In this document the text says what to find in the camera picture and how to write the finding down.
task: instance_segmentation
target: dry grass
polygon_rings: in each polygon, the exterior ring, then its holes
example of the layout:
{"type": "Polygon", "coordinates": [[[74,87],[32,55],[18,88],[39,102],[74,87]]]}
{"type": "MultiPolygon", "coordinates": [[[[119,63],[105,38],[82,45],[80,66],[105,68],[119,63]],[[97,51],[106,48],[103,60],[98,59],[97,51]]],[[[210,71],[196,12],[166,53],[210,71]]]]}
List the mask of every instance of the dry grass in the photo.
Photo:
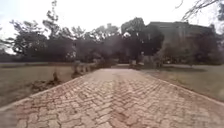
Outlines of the dry grass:
{"type": "Polygon", "coordinates": [[[159,70],[142,70],[171,83],[224,102],[224,65],[165,65],[159,70]]]}
{"type": "Polygon", "coordinates": [[[47,66],[43,63],[29,66],[22,63],[0,64],[0,106],[29,96],[32,92],[26,85],[35,81],[52,80],[55,70],[62,82],[71,80],[71,66],[47,66]]]}

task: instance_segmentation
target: sky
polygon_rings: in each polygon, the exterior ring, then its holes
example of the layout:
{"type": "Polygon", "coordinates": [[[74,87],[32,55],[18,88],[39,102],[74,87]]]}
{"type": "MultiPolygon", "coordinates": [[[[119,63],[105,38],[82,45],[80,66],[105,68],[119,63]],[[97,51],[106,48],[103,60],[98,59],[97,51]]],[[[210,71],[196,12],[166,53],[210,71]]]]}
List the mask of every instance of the sky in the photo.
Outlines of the sky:
{"type": "MultiPolygon", "coordinates": [[[[150,21],[174,22],[181,20],[184,13],[196,0],[58,0],[56,13],[62,27],[81,26],[92,30],[100,25],[122,23],[142,17],[145,24],[150,21]]],[[[51,9],[52,0],[0,0],[0,38],[12,36],[15,31],[9,21],[37,21],[42,24],[46,12],[51,9]]],[[[204,9],[197,17],[190,19],[192,24],[208,26],[217,23],[217,6],[204,9]]]]}

